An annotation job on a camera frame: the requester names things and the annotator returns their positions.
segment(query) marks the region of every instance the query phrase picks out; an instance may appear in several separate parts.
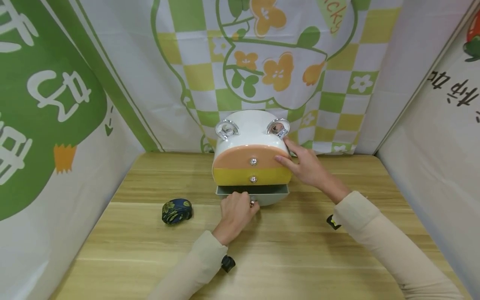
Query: hand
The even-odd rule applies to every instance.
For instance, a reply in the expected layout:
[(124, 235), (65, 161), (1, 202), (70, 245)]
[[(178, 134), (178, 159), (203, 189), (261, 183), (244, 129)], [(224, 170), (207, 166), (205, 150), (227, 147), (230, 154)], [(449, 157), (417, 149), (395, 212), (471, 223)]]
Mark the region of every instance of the hand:
[(340, 179), (325, 169), (313, 150), (305, 149), (289, 138), (285, 138), (284, 141), (289, 150), (298, 157), (299, 163), (296, 164), (283, 156), (276, 156), (275, 160), (289, 168), (301, 182), (321, 190), (335, 204), (351, 193)]
[(250, 196), (247, 192), (234, 192), (222, 199), (220, 208), (222, 219), (212, 234), (224, 246), (230, 244), (260, 210), (258, 202), (250, 207)]

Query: sleeve cuff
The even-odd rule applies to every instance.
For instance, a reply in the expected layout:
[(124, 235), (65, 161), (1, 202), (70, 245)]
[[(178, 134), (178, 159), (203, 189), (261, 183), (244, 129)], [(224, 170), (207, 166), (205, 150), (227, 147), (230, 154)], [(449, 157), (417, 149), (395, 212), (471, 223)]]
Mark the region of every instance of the sleeve cuff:
[(335, 206), (334, 221), (348, 230), (362, 230), (380, 210), (357, 191), (351, 192)]
[(212, 235), (205, 231), (193, 244), (192, 252), (196, 253), (205, 266), (212, 266), (218, 271), (222, 266), (222, 259), (227, 255), (228, 248)]

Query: beige sleeve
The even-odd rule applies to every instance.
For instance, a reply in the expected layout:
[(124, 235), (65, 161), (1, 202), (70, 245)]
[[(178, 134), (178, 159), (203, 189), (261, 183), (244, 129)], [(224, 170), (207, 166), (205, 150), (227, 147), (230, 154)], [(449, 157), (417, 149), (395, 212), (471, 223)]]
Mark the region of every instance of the beige sleeve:
[(333, 219), (372, 252), (405, 299), (463, 299), (453, 282), (359, 192), (352, 192), (335, 207)]
[(227, 247), (220, 244), (210, 231), (205, 231), (187, 256), (162, 279), (147, 300), (190, 299), (220, 270), (225, 255)]

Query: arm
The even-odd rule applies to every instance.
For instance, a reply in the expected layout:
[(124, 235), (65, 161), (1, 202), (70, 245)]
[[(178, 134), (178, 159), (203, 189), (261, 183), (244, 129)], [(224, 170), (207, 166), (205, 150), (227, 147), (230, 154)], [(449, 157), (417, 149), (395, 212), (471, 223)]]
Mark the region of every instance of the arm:
[(205, 231), (192, 250), (155, 287), (147, 300), (187, 300), (212, 280), (229, 245), (260, 210), (247, 192), (234, 192), (220, 202), (222, 218), (213, 232)]
[(313, 150), (284, 140), (299, 163), (282, 156), (275, 159), (336, 204), (334, 221), (392, 274), (406, 299), (463, 299), (456, 286), (375, 205), (328, 172)]
[(205, 231), (192, 250), (150, 293), (147, 300), (187, 300), (220, 270), (227, 247)]
[(430, 259), (359, 192), (336, 205), (334, 220), (387, 269), (405, 299), (463, 299)]

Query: right hand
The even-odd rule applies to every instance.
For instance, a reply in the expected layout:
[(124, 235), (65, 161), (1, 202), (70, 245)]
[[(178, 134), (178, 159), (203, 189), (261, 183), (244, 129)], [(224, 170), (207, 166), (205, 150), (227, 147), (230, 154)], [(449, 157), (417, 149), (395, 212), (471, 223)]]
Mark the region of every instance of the right hand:
[(275, 160), (290, 169), (301, 182), (321, 190), (335, 204), (351, 193), (340, 179), (325, 169), (312, 149), (305, 149), (289, 138), (284, 138), (284, 142), (289, 150), (298, 157), (299, 163), (296, 164), (283, 156), (276, 156)]

